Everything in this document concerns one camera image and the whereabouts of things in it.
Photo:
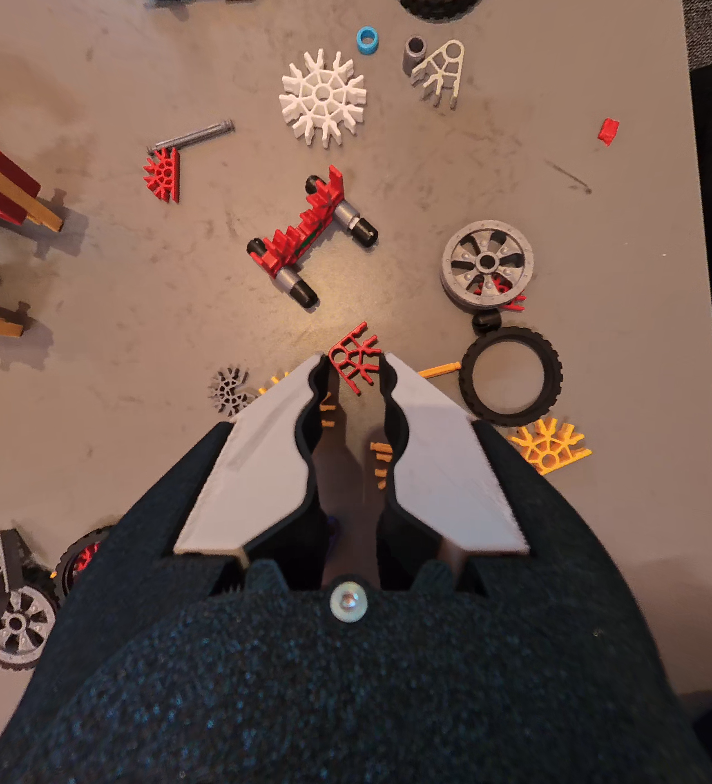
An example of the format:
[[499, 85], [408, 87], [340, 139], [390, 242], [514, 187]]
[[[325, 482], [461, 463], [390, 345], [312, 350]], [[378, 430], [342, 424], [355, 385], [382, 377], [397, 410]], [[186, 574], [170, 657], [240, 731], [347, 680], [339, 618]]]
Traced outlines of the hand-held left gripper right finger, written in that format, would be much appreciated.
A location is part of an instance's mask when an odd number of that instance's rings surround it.
[[393, 353], [379, 359], [379, 381], [392, 450], [379, 572], [418, 573], [444, 543], [465, 558], [529, 554], [473, 417]]

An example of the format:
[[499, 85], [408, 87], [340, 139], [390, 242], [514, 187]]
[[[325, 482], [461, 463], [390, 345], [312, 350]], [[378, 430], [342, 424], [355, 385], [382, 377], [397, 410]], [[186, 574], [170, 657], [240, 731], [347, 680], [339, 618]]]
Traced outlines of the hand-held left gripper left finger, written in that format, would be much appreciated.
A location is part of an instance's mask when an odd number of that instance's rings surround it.
[[226, 555], [246, 568], [259, 548], [302, 514], [316, 481], [328, 358], [314, 353], [239, 412], [174, 544], [174, 554]]

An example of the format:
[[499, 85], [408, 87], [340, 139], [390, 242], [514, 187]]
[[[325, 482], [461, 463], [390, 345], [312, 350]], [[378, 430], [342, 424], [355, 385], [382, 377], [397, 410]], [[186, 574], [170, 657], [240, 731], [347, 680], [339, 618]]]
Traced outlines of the red fan connector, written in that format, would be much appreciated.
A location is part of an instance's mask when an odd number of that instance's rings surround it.
[[356, 396], [361, 396], [357, 380], [363, 379], [372, 386], [374, 384], [372, 375], [379, 373], [378, 357], [382, 354], [382, 350], [376, 347], [378, 341], [376, 335], [363, 337], [367, 328], [367, 322], [362, 321], [335, 343], [328, 352], [332, 367]]

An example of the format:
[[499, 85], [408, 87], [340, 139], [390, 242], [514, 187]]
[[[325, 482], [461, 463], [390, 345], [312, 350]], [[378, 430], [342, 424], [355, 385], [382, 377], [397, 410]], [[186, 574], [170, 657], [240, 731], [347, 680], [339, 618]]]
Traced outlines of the small grey snowflake connector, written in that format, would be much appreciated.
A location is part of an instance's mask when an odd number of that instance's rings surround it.
[[220, 416], [232, 419], [258, 397], [248, 378], [249, 372], [242, 365], [229, 365], [214, 374], [209, 397]]

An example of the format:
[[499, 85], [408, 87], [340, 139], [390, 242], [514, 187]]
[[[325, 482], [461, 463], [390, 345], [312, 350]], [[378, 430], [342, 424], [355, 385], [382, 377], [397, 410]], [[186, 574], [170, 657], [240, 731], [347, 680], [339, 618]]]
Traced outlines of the orange fan connector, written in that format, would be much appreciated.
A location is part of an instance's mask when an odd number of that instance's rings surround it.
[[[267, 382], [266, 385], [263, 387], [259, 387], [259, 395], [264, 395], [268, 391], [269, 388], [276, 387], [281, 381], [285, 378], [288, 378], [292, 375], [292, 372], [295, 371], [283, 371], [278, 373], [275, 376], [270, 378], [270, 384]], [[325, 391], [325, 395], [321, 400], [319, 405], [319, 412], [321, 415], [321, 425], [323, 428], [334, 428], [336, 425], [334, 417], [334, 413], [337, 410], [337, 405], [334, 401], [334, 398], [331, 397], [331, 390], [329, 389], [328, 385]]]

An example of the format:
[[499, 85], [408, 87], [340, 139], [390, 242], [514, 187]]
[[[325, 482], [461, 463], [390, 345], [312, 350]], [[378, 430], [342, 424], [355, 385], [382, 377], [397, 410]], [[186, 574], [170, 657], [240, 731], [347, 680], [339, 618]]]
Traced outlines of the yellow fan connector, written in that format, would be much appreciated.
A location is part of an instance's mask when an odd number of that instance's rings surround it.
[[560, 424], [554, 417], [540, 418], [531, 426], [519, 426], [507, 440], [518, 449], [522, 458], [540, 475], [578, 462], [592, 451], [578, 446], [585, 438], [571, 423]]

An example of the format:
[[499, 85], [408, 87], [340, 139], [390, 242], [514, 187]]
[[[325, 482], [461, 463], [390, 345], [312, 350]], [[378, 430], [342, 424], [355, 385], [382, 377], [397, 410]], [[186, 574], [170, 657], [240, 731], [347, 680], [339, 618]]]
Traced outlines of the red connector under wheel hub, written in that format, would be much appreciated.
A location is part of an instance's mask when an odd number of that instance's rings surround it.
[[493, 295], [500, 297], [511, 294], [511, 298], [497, 305], [494, 303], [489, 303], [487, 304], [487, 308], [497, 308], [499, 310], [517, 312], [525, 310], [523, 302], [527, 299], [527, 297], [524, 294], [517, 293], [515, 287], [511, 285], [511, 281], [509, 279], [500, 273], [495, 272], [491, 275], [491, 282], [493, 283], [493, 288], [495, 290], [490, 294], [489, 298], [485, 298], [484, 281], [479, 281], [478, 284], [473, 287], [471, 292], [484, 302], [486, 302], [488, 299], [495, 299]]

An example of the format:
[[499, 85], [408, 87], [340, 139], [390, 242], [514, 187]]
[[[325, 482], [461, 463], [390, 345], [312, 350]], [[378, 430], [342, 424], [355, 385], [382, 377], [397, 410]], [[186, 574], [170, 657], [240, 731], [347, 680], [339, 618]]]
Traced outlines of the small tyre with red hub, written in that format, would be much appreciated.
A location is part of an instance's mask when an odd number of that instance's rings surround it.
[[51, 579], [54, 583], [56, 599], [59, 605], [64, 604], [74, 583], [91, 563], [92, 558], [107, 539], [115, 524], [96, 528], [80, 537], [71, 544], [57, 563]]

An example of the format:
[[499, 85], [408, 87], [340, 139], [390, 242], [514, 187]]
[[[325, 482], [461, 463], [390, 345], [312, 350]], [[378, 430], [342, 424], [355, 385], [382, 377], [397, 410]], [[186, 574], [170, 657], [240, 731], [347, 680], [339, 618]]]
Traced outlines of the silver spoked wheel hub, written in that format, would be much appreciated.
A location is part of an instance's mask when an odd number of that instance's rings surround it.
[[524, 294], [535, 266], [530, 242], [516, 227], [480, 220], [450, 238], [442, 255], [440, 280], [460, 307], [507, 308]]

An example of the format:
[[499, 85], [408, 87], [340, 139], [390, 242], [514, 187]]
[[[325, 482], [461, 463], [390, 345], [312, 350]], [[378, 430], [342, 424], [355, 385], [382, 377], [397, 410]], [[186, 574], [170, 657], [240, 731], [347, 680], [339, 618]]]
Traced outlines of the red connectors with black-capped rods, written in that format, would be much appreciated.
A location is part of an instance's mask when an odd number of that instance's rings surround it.
[[338, 222], [365, 249], [376, 243], [379, 233], [345, 200], [341, 171], [333, 165], [329, 167], [328, 182], [311, 175], [305, 189], [310, 208], [300, 214], [299, 225], [276, 230], [272, 238], [253, 238], [247, 244], [247, 252], [282, 291], [309, 310], [319, 303], [319, 298], [295, 270], [295, 264], [331, 222]]

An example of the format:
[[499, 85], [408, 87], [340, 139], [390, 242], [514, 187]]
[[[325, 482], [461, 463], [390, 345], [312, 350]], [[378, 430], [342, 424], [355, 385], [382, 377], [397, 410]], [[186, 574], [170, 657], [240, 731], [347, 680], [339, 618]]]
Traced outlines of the grey wheel with dark connectors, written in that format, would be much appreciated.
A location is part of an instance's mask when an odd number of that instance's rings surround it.
[[15, 528], [0, 531], [0, 667], [33, 669], [58, 610], [51, 572]]

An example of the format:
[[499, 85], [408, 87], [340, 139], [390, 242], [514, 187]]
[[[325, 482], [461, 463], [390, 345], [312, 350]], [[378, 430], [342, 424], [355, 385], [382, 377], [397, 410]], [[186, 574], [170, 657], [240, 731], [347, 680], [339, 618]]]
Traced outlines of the grey rod with red connector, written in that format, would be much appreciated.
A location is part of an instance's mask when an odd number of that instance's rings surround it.
[[181, 182], [180, 151], [197, 143], [223, 136], [234, 129], [233, 121], [226, 119], [147, 147], [143, 179], [148, 189], [161, 201], [178, 203]]

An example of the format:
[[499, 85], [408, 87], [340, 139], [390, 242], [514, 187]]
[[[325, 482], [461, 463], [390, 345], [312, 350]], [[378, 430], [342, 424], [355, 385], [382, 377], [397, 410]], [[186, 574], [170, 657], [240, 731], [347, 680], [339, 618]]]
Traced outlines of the white snowflake connector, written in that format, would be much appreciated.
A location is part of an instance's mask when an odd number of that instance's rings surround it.
[[357, 124], [363, 122], [367, 103], [364, 76], [353, 76], [353, 61], [341, 61], [340, 52], [330, 67], [323, 49], [318, 50], [316, 58], [306, 52], [304, 61], [306, 73], [289, 64], [290, 73], [282, 77], [283, 93], [279, 101], [283, 121], [307, 145], [312, 144], [318, 130], [323, 148], [328, 149], [331, 142], [341, 145], [340, 125], [356, 134]]

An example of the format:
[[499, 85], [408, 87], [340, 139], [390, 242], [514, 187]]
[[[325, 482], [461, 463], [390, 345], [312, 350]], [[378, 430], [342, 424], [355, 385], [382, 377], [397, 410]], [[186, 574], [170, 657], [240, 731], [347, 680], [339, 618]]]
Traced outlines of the beige fan connector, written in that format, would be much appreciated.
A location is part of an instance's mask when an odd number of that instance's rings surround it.
[[433, 104], [440, 104], [445, 90], [449, 92], [449, 107], [456, 109], [462, 76], [465, 48], [461, 41], [452, 39], [434, 50], [417, 64], [411, 72], [413, 85], [423, 81], [423, 96], [433, 95]]

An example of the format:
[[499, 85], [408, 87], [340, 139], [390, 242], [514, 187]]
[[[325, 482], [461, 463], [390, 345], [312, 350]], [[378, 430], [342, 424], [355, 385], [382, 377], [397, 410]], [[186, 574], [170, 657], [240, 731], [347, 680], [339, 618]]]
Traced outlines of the large black rubber tyre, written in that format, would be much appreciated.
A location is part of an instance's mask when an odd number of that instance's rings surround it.
[[433, 23], [448, 23], [470, 13], [480, 1], [411, 1], [400, 5], [415, 18]]

